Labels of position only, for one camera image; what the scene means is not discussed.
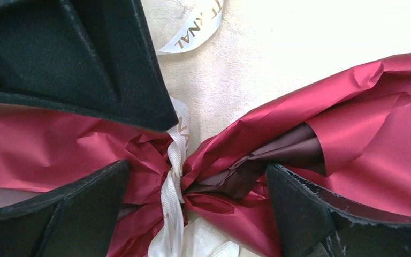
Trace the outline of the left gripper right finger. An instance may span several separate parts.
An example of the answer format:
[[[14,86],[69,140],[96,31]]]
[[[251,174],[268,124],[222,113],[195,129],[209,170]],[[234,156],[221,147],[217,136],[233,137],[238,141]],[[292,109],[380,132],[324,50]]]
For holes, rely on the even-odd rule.
[[[411,256],[411,217],[335,194],[279,164],[266,169],[284,256]]]

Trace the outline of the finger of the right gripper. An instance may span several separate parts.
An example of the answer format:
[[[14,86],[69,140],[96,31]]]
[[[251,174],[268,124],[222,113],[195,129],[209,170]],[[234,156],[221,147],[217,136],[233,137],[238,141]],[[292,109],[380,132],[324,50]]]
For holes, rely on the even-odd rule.
[[[0,103],[178,123],[140,1],[0,1]]]

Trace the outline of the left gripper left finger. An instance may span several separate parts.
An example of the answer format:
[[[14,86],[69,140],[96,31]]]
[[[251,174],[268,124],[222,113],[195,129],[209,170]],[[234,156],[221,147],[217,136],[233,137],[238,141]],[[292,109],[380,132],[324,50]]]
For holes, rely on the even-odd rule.
[[[130,168],[116,161],[0,208],[0,256],[106,256]]]

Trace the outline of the cream printed ribbon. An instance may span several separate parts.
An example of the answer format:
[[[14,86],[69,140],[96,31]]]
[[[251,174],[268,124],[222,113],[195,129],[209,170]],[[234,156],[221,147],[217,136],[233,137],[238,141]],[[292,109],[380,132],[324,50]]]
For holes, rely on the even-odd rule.
[[[223,1],[199,1],[176,35],[156,51],[157,55],[182,54],[205,43],[220,26],[223,6]],[[168,147],[172,167],[161,188],[164,225],[151,241],[147,255],[239,256],[240,246],[204,219],[197,218],[191,224],[184,225],[180,180],[189,145],[191,118],[183,102],[175,98],[171,101],[178,124],[167,131],[173,142]]]

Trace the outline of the pink flower bouquet red wrap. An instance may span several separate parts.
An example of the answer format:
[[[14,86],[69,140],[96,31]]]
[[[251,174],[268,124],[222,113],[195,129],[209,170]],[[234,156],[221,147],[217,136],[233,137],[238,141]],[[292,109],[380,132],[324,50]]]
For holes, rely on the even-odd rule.
[[[21,202],[113,162],[130,174],[106,256],[148,256],[164,225],[167,131],[0,103],[0,192]],[[357,203],[411,217],[411,54],[342,71],[245,114],[186,156],[184,225],[202,218],[284,256],[266,169],[282,165]]]

